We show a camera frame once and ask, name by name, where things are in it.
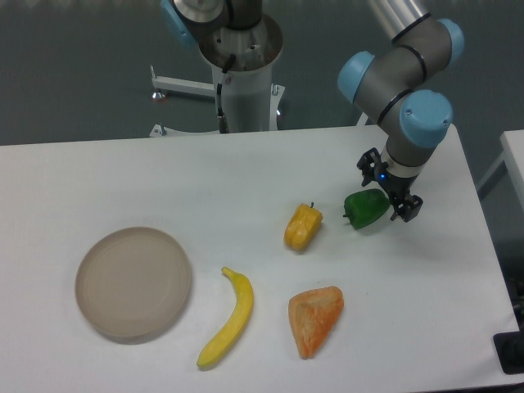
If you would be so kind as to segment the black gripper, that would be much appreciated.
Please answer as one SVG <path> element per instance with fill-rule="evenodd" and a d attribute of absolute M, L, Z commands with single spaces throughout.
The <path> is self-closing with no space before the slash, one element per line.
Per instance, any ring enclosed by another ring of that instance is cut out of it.
<path fill-rule="evenodd" d="M 418 215 L 423 205 L 423 199 L 420 196 L 410 194 L 417 175 L 400 177 L 389 172 L 388 164 L 382 160 L 381 154 L 375 147 L 366 151 L 360 157 L 356 166 L 362 174 L 362 187 L 366 187 L 371 182 L 377 182 L 388 194 L 391 206 L 394 209 L 390 217 L 391 221 L 401 219 L 408 223 Z"/>

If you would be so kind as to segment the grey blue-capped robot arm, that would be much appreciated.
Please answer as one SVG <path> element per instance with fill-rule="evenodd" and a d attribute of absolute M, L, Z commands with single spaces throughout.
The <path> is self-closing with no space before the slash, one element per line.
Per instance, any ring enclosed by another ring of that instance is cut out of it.
<path fill-rule="evenodd" d="M 422 208 L 422 198 L 410 189 L 454 117 L 448 99 L 423 84 L 461 56 L 464 36 L 453 21 L 437 20 L 418 1 L 369 6 L 392 48 L 383 56 L 354 54 L 337 86 L 387 136 L 383 149 L 366 151 L 358 161 L 364 183 L 377 183 L 394 217 L 410 221 Z M 212 70 L 219 131 L 268 130 L 272 68 L 283 36 L 262 3 L 163 1 L 160 7 L 172 35 L 197 46 Z"/>

